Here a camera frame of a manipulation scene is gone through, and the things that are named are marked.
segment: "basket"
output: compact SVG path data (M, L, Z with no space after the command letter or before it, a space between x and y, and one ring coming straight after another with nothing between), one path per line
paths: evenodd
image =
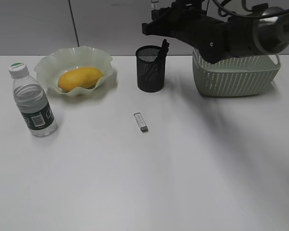
M204 61L193 49L194 79L200 94L211 97L241 97L261 94L280 70L268 55L231 58L216 64Z

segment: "basket handle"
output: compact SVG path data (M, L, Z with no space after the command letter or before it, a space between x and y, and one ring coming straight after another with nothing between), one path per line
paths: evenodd
M277 64L275 66L281 66L279 55L276 54Z

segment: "white bottle cap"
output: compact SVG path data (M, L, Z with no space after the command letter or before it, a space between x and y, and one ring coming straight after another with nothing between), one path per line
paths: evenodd
M15 63L9 67L9 72L13 79L18 79L30 75L29 70L24 63Z

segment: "wavy glass bowl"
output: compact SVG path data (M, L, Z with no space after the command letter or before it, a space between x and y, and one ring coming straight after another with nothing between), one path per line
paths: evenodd
M104 81L113 74L111 66L112 57L105 51L93 47L76 47L60 49L44 58L36 65L34 71L37 80L43 86L51 88L59 94L74 97L87 95L100 87ZM70 92L65 92L58 87L58 81L65 72L80 67L96 67L104 76L90 89L77 87Z

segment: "bottle label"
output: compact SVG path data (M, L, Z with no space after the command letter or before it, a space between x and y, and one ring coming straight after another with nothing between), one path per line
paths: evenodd
M31 130L42 130L51 125L54 121L53 112L49 106L49 103L40 111L35 113L21 113L27 126Z

